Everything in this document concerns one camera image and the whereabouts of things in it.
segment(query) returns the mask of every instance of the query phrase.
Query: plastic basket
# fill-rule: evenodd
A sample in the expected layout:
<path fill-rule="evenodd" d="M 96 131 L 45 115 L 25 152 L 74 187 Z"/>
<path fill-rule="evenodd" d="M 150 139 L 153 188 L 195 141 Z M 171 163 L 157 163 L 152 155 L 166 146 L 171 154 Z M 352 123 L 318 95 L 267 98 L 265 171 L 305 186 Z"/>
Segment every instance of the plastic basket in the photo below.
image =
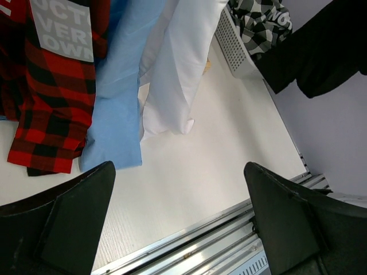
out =
<path fill-rule="evenodd" d="M 215 35 L 235 78 L 262 78 L 236 30 L 228 7 L 225 7 L 220 15 Z"/>

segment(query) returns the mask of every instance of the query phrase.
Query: gray plaid garment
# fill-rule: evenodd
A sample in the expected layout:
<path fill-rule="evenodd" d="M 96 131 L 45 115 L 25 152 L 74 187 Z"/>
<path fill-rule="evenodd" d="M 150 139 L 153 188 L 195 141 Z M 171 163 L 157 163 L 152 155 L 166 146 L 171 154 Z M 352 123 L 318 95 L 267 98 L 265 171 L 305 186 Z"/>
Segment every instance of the gray plaid garment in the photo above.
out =
<path fill-rule="evenodd" d="M 232 18 L 252 58 L 292 33 L 289 11 L 282 0 L 231 0 Z"/>

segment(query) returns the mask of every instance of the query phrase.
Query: wall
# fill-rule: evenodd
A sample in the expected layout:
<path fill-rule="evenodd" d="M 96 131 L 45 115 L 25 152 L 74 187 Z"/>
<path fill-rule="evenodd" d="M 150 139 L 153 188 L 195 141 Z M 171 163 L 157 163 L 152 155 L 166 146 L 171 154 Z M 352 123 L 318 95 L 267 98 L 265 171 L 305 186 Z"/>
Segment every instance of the wall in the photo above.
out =
<path fill-rule="evenodd" d="M 329 2 L 284 0 L 283 4 L 298 29 Z M 358 73 L 334 91 L 311 100 L 296 83 L 278 95 L 272 93 L 310 170 L 324 173 L 334 191 L 367 195 L 366 90 L 367 77 Z"/>

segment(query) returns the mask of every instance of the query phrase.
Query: light blue fabric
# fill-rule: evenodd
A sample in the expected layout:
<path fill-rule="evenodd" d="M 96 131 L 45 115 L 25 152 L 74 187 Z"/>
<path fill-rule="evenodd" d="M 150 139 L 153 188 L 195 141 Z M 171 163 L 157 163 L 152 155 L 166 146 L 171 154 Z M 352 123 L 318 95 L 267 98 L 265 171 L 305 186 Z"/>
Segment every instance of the light blue fabric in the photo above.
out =
<path fill-rule="evenodd" d="M 83 172 L 107 160 L 113 161 L 117 169 L 142 164 L 139 137 L 139 62 L 150 30 L 165 2 L 166 0 L 111 1 L 111 43 L 107 58 L 99 61 L 96 68 L 97 96 L 93 123 L 88 130 L 87 145 L 80 161 Z"/>

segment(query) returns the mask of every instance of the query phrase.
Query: white table surface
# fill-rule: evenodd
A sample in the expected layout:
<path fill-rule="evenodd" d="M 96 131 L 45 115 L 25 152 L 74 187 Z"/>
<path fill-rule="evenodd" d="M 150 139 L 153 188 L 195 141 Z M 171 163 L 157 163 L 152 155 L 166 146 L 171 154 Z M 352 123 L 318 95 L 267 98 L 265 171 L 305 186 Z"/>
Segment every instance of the white table surface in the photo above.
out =
<path fill-rule="evenodd" d="M 215 40 L 209 59 L 212 68 L 192 109 L 192 132 L 144 141 L 143 166 L 117 172 L 94 269 L 247 199 L 248 161 L 286 178 L 305 172 L 263 82 L 233 78 Z M 16 126 L 0 122 L 0 205 L 79 174 L 77 160 L 71 175 L 38 178 L 7 163 Z"/>

